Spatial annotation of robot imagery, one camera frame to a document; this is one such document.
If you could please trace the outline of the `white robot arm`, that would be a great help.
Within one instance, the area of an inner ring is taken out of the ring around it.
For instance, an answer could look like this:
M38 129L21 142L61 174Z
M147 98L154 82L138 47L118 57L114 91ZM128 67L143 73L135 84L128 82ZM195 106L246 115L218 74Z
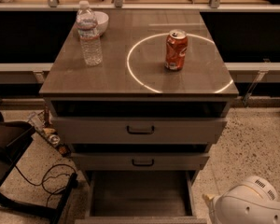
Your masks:
M276 189L266 179L247 177L222 195L204 194L212 224L280 224Z

